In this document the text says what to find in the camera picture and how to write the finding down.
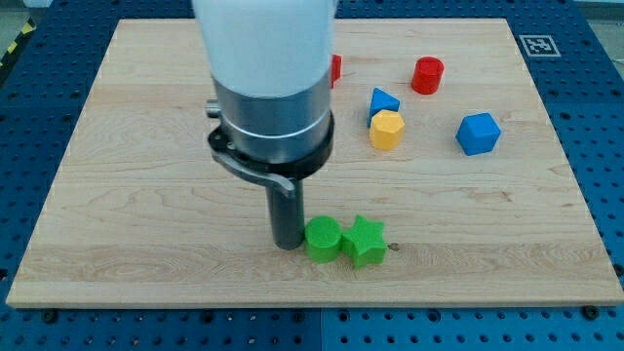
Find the red block behind arm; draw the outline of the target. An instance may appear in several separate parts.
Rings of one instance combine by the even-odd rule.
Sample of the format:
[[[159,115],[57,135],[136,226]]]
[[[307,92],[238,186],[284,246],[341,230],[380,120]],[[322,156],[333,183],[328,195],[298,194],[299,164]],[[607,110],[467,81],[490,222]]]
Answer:
[[[331,70],[330,70],[330,88],[334,88],[335,82],[341,77],[342,56],[333,55],[331,58]]]

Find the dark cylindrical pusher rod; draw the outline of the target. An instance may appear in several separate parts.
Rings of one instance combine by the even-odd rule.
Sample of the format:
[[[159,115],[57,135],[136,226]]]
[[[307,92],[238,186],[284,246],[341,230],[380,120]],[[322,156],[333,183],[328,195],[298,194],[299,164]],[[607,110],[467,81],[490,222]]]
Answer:
[[[304,241],[303,183],[294,183],[292,197],[270,188],[266,197],[274,244],[288,251],[298,248]]]

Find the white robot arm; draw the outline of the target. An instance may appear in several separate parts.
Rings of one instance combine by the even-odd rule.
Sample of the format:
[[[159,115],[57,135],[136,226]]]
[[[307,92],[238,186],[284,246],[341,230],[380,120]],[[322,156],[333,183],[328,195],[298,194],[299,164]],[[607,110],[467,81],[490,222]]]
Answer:
[[[231,174],[265,188],[274,243],[304,240],[303,180],[332,153],[332,0],[194,0],[219,121],[208,143]]]

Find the silver tool flange with clamp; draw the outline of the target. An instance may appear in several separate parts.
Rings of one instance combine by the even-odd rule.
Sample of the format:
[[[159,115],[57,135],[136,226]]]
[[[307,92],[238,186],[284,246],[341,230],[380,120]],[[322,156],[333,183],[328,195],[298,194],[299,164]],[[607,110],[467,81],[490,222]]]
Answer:
[[[332,152],[330,76],[292,95],[254,97],[214,83],[220,125],[208,137],[213,158],[233,175],[286,198]]]

